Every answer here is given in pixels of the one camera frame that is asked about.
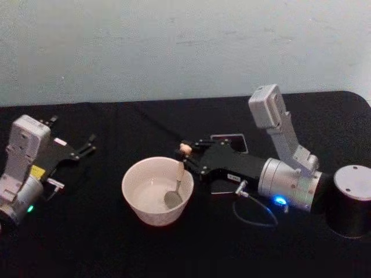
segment table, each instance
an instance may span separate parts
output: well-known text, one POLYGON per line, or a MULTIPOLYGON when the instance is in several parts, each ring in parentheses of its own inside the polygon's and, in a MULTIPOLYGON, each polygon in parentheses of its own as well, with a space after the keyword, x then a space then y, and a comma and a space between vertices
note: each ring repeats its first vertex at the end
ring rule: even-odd
MULTIPOLYGON (((320 170, 371 167, 371 109, 364 99, 350 92, 284 99, 300 143, 317 155, 320 170)), ((270 137, 254 125, 248 97, 0 108, 0 169, 10 125, 22 114, 58 115, 53 135, 76 148, 95 133, 97 152, 77 168, 58 171, 64 194, 38 203, 17 231, 0 239, 1 277, 168 277, 170 262, 181 269, 174 277, 223 271, 291 277, 325 269, 337 277, 367 276, 369 242, 335 235, 323 215, 284 214, 267 203, 279 226, 248 226, 234 217, 233 196, 210 196, 196 182, 181 218, 153 228, 124 201, 125 171, 144 158, 174 157, 182 139, 243 133, 252 155, 278 158, 270 137)), ((258 213, 250 202, 242 205, 247 217, 258 213)))

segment sticker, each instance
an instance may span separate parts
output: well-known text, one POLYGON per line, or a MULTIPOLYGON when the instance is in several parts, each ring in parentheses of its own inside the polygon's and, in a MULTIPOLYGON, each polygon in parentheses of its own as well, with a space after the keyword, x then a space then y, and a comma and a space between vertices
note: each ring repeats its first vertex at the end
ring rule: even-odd
POLYGON ((62 145, 62 146, 66 146, 67 145, 67 142, 64 142, 62 139, 59 139, 59 138, 55 138, 54 139, 54 142, 62 145))
POLYGON ((228 178, 229 180, 233 180, 233 181, 241 182, 241 178, 240 178, 240 177, 237 177, 236 175, 227 174, 227 178, 228 178))
POLYGON ((45 170, 43 168, 37 167, 36 165, 32 165, 31 168, 31 175, 33 175, 38 180, 41 180, 42 175, 44 175, 45 170))

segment spoon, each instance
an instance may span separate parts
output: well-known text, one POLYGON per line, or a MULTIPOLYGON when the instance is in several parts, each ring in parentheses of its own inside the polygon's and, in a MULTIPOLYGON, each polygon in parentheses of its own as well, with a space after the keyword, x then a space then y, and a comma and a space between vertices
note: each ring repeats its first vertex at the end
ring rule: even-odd
POLYGON ((176 189, 175 191, 167 191, 167 193, 165 194, 165 197, 163 198, 168 209, 172 209, 180 205, 183 201, 179 195, 179 188, 181 184, 181 179, 183 177, 183 173, 184 173, 184 164, 183 162, 179 162, 178 170, 176 174, 176 189))

